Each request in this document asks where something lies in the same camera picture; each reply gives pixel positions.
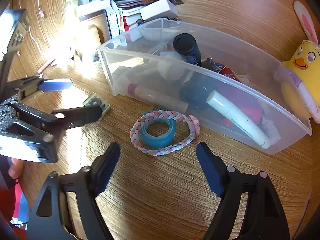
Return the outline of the person's hand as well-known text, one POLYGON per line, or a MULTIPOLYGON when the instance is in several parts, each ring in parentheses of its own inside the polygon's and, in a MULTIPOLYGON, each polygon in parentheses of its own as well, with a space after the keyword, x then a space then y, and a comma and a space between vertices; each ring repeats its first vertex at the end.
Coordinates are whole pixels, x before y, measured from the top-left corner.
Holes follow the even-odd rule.
POLYGON ((22 174, 24 161, 11 158, 11 162, 12 164, 8 170, 8 174, 12 179, 17 179, 22 174))

